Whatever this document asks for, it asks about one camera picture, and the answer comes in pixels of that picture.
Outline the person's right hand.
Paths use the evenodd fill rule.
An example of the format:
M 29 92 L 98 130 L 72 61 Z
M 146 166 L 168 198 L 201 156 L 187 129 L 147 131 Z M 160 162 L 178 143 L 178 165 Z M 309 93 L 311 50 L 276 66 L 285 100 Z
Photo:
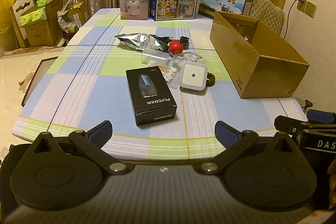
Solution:
M 327 173 L 330 175 L 329 180 L 329 209 L 335 207 L 336 204 L 336 160 L 333 160 L 329 166 Z

